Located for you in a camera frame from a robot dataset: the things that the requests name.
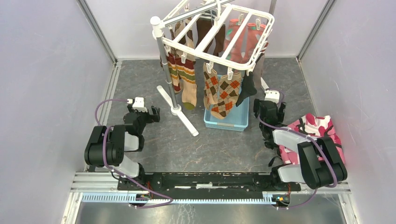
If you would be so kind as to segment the argyle beige sock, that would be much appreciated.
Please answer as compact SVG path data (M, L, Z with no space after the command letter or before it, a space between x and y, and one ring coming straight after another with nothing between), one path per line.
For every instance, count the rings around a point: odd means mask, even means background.
M230 113L239 98L241 79L240 72L234 73L231 80L228 80L227 75L220 77L219 98L211 109L212 116L224 119Z
M209 110L211 105L218 103L219 80L218 74L214 69L208 70L207 63L204 63L203 71L205 81L204 106L207 110Z

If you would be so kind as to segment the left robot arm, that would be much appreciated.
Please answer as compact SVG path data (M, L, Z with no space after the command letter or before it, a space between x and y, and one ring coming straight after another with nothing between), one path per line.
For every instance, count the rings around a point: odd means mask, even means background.
M147 178L142 175L142 166L129 159L125 153L140 152L144 147L143 131L147 124L160 121L160 109L152 106L150 114L145 109L139 111L131 105L127 106L129 113L123 117L124 124L110 128L105 136L106 126L95 126L84 152L87 165L104 167L103 146L106 147L105 158L112 171L118 170L122 175L129 176L129 184L135 190L143 189Z

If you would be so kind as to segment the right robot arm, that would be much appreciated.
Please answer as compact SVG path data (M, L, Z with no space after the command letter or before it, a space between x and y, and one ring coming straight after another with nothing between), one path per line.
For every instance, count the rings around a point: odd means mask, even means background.
M285 109L284 102L278 105L269 100L254 101L264 145L277 150L283 161L272 168L271 187L282 190L289 182L299 182L318 189L345 181L348 176L345 156L332 118L308 113L285 125Z

